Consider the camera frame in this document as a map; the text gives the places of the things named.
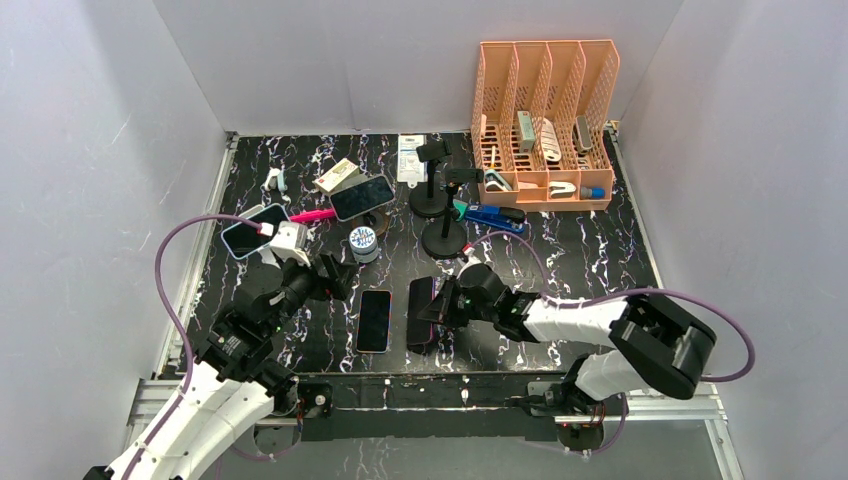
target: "white wall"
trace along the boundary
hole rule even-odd
[[[684,3],[621,124],[669,288],[738,315],[752,374],[721,388],[747,478],[844,478],[844,2]],[[711,370],[742,362],[719,331]]]
[[[613,38],[619,118],[682,0],[155,0],[239,133],[468,129],[484,40]]]
[[[0,3],[0,478],[119,453],[165,334],[153,256],[223,141],[149,0]],[[166,255],[171,292],[192,242]]]

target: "pink marker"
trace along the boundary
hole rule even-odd
[[[324,220],[325,218],[336,218],[336,211],[332,208],[326,210],[312,210],[310,212],[303,212],[298,215],[292,215],[289,218],[289,221],[297,223],[308,223],[315,222],[318,220]]]

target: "small cardboard box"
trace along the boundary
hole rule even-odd
[[[333,193],[333,190],[335,190],[339,184],[357,174],[359,174],[359,167],[353,164],[350,160],[343,158],[327,173],[321,175],[321,178],[313,181],[312,183],[318,187],[318,190],[329,195]]]

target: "blue stapler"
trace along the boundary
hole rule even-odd
[[[524,210],[480,203],[468,204],[459,200],[454,200],[453,205],[459,213],[456,220],[464,218],[512,233],[524,233],[524,220],[527,217]]]

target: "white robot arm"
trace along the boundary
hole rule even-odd
[[[448,328],[483,320],[514,341],[567,340],[613,349],[578,358],[563,382],[543,395],[528,391],[524,405],[552,415],[589,413],[612,395],[648,387],[692,398],[716,341],[706,324],[661,293],[600,303],[554,299],[513,291],[473,257],[444,281],[418,318]]]
[[[282,323],[307,299],[348,298],[358,265],[342,264],[324,253],[308,258],[302,225],[261,227],[260,235],[272,237],[268,251],[273,256],[245,273],[208,336],[194,345],[190,383],[174,392],[126,452],[108,466],[92,468],[84,480],[197,479],[273,411],[290,414],[297,408],[305,416],[329,412],[329,385],[301,383],[266,357]]]

